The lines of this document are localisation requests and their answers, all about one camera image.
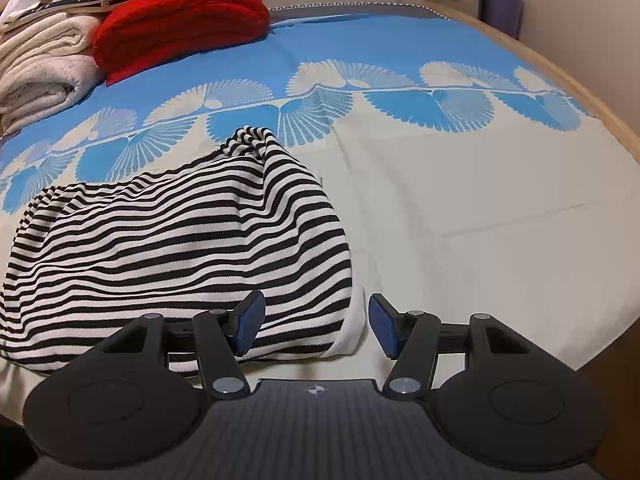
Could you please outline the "cream folded quilt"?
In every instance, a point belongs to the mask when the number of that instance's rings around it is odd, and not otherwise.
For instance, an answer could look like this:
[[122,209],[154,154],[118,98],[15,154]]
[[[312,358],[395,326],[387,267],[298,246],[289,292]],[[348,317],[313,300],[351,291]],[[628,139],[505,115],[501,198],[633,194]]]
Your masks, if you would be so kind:
[[61,12],[1,39],[1,134],[66,110],[103,79],[92,54],[101,20]]

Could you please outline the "black white striped shirt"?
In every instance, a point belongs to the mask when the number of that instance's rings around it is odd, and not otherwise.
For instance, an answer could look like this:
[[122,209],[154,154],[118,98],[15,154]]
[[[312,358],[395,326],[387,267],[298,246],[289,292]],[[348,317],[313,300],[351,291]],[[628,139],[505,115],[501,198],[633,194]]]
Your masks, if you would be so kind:
[[185,321],[262,292],[244,360],[347,356],[363,298],[318,178],[266,128],[177,168],[49,186],[23,210],[1,287],[1,354],[59,370],[129,322]]

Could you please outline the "blue white patterned bedsheet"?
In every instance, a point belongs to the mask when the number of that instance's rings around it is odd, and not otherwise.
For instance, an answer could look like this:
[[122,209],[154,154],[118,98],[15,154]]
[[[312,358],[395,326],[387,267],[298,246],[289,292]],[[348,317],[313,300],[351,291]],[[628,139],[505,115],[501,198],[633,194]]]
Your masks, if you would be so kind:
[[517,55],[401,6],[298,10],[25,128],[1,150],[1,245],[43,188],[174,168],[245,125],[321,182],[367,294],[495,315],[576,368],[638,318],[638,162]]

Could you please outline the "red folded blanket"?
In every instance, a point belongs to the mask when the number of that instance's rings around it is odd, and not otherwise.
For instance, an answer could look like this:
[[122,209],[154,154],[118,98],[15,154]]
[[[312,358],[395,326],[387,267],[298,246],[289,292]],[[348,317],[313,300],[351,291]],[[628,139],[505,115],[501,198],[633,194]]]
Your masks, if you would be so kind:
[[195,52],[265,36],[262,0],[130,0],[108,14],[93,38],[93,57],[110,86]]

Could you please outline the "purple board by wall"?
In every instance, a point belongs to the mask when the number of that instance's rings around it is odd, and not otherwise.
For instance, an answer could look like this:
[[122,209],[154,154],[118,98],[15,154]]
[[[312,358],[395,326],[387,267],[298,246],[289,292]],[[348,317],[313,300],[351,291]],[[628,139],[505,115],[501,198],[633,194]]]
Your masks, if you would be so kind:
[[478,0],[477,19],[513,39],[520,39],[524,0]]

